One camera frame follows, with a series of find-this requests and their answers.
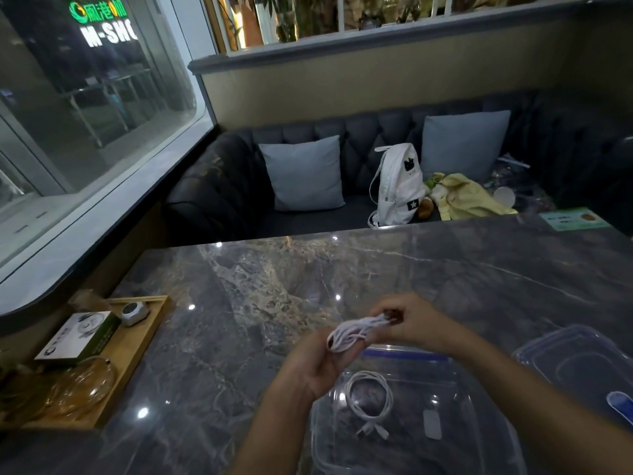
yellow bag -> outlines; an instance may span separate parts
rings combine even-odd
[[[435,174],[433,180],[437,184],[431,192],[431,198],[439,209],[442,221],[518,213],[517,210],[497,202],[488,195],[483,186],[462,174]]]

light blue pillow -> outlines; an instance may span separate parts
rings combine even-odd
[[[278,211],[312,211],[345,205],[339,136],[296,145],[259,145]]]
[[[422,131],[422,175],[462,174],[476,182],[490,175],[510,123],[510,110],[428,116]]]

window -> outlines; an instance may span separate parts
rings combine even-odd
[[[0,0],[0,267],[195,113],[157,0]]]
[[[369,30],[425,18],[538,0],[211,0],[229,50],[288,43],[315,35]]]

white charging cable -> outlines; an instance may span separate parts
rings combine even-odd
[[[358,340],[365,339],[369,331],[377,327],[389,325],[384,313],[377,317],[366,317],[360,320],[348,320],[336,327],[327,337],[329,351],[340,353],[352,347]]]
[[[379,415],[371,416],[367,415],[362,408],[358,406],[358,402],[353,400],[350,396],[352,392],[352,386],[355,382],[359,380],[374,380],[385,389],[385,405],[382,407]],[[347,383],[345,383],[345,398],[347,399],[347,404],[349,405],[354,415],[363,419],[365,421],[365,425],[356,432],[358,435],[360,432],[364,432],[366,435],[369,435],[374,429],[378,432],[378,434],[386,440],[389,437],[389,432],[386,431],[380,423],[386,418],[387,415],[391,412],[391,408],[394,404],[393,394],[391,393],[391,388],[387,384],[385,377],[376,372],[369,372],[367,370],[363,370],[361,372],[357,372],[352,375],[352,378],[349,379]]]

person's right hand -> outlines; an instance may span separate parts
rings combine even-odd
[[[431,303],[415,293],[387,295],[380,299],[369,312],[370,317],[395,312],[402,317],[396,325],[371,330],[365,344],[405,342],[418,345],[424,350],[451,356],[470,331],[455,320],[436,310]]]

